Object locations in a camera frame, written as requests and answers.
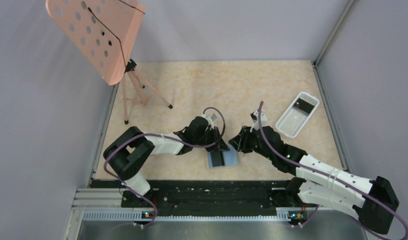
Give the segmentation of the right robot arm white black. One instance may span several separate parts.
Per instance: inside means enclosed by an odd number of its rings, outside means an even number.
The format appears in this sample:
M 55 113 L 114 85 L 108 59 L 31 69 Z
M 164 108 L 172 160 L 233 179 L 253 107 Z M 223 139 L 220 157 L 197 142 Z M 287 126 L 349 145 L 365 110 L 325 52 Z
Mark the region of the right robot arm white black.
M 358 220 L 368 230 L 386 235 L 400 204 L 389 180 L 359 177 L 323 163 L 305 150 L 282 141 L 272 127 L 243 126 L 229 140 L 237 152 L 257 153 L 283 173 L 294 176 L 285 192 L 291 206 L 324 205 Z

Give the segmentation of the beige card holder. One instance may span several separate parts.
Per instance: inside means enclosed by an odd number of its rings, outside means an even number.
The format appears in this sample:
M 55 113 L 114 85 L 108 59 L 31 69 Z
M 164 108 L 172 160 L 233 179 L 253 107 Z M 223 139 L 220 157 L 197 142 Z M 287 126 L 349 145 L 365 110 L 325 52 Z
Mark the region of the beige card holder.
M 207 153 L 207 158 L 206 158 L 206 169 L 207 170 L 214 170 L 214 169 L 221 169 L 221 168 L 228 168 L 228 167 L 235 167 L 240 164 L 240 160 L 238 157 L 238 152 L 230 145 L 228 144 L 230 150 L 229 151 L 223 151 L 223 157 L 224 157 L 224 163 L 225 166 L 223 167 L 215 167 L 213 168 L 211 165 L 211 158 L 210 158 L 210 153 Z

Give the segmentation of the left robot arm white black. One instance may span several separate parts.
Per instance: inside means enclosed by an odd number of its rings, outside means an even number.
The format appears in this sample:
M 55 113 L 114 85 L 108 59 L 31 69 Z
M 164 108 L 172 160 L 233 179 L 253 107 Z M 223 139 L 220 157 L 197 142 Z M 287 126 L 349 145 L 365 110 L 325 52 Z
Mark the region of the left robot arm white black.
M 144 133 L 131 126 L 103 152 L 116 176 L 133 191 L 133 200 L 141 207 L 152 202 L 151 186 L 140 169 L 153 155 L 184 155 L 194 148 L 207 152 L 229 151 L 218 127 L 210 117 L 197 116 L 182 130 L 170 134 Z

